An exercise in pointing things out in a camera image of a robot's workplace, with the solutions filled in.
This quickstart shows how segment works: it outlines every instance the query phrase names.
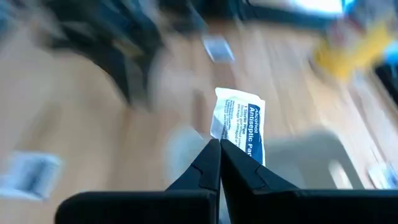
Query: hardwood floor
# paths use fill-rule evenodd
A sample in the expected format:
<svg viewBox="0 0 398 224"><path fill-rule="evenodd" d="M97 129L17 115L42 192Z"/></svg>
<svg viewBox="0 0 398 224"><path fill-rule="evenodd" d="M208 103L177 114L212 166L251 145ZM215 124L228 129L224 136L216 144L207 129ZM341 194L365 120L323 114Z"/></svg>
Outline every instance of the hardwood floor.
<svg viewBox="0 0 398 224"><path fill-rule="evenodd" d="M109 78L90 61L52 55L22 26L0 53L0 156L45 151L64 161L61 178L44 202L0 199L1 223L52 223L57 205L87 190L162 190L170 180L165 146L172 130L192 125L208 134L216 86L266 101L266 139L319 126L341 139L367 188L367 167L382 162L380 147L348 89L330 88L308 66L319 36L274 24L213 21L236 62L213 64L201 37L165 36L153 70L152 111L129 109Z"/></svg>

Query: white object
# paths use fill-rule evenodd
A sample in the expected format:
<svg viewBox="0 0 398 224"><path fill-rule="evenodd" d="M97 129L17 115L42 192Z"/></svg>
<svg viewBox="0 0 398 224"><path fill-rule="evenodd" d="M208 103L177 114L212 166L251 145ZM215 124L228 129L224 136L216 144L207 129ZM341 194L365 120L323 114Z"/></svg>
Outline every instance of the white object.
<svg viewBox="0 0 398 224"><path fill-rule="evenodd" d="M371 167L369 176L377 189L398 188L398 176L391 164L378 164Z"/></svg>
<svg viewBox="0 0 398 224"><path fill-rule="evenodd" d="M15 152L7 173L0 181L0 196L44 200L49 197L61 160L39 152Z"/></svg>
<svg viewBox="0 0 398 224"><path fill-rule="evenodd" d="M264 150L264 112L266 102L257 95L216 88L217 104L210 134L228 139L258 163L266 164Z"/></svg>
<svg viewBox="0 0 398 224"><path fill-rule="evenodd" d="M214 35L205 36L203 44L214 63L230 63L234 62L235 58L224 37Z"/></svg>

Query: black object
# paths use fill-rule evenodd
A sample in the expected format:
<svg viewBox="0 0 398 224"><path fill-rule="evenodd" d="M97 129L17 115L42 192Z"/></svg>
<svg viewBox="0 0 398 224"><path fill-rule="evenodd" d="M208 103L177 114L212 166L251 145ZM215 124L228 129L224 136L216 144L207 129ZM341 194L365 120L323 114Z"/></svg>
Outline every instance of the black object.
<svg viewBox="0 0 398 224"><path fill-rule="evenodd" d="M53 12L65 35L64 39L52 37L50 48L72 49L92 60L109 74L129 103L133 79L140 80L136 86L147 96L150 65L163 43L138 0L47 0L44 6ZM131 48L133 56L124 52ZM128 70L134 66L141 74Z"/></svg>
<svg viewBox="0 0 398 224"><path fill-rule="evenodd" d="M218 19L239 18L242 21L271 21L291 24L307 29L323 31L329 23L336 19L322 13L307 13L278 9L272 6L259 6L251 4L251 0L159 0L160 5L189 15L193 8L202 16Z"/></svg>
<svg viewBox="0 0 398 224"><path fill-rule="evenodd" d="M301 190L228 140L211 140L164 192L83 193L64 201L64 223L218 223L220 173L231 223L395 223L396 190Z"/></svg>
<svg viewBox="0 0 398 224"><path fill-rule="evenodd" d="M398 106L398 67L396 62L379 65L374 71Z"/></svg>

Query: gray object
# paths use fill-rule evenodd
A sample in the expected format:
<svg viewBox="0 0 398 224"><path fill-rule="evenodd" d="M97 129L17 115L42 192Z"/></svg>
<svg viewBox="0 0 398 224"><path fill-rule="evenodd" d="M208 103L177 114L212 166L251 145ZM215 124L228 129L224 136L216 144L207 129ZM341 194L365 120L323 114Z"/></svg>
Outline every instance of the gray object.
<svg viewBox="0 0 398 224"><path fill-rule="evenodd" d="M266 141L267 168L301 189L336 189L331 167L339 164L354 189L364 189L344 146L327 130Z"/></svg>

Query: white packet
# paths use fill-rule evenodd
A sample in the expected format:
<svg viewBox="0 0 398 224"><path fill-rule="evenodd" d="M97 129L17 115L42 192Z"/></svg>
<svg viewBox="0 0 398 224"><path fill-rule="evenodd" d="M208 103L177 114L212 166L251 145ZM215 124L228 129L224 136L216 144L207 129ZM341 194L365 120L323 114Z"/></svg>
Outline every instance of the white packet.
<svg viewBox="0 0 398 224"><path fill-rule="evenodd" d="M263 166L264 112L266 102L257 95L227 88L216 88L217 104L210 134L228 139Z"/></svg>

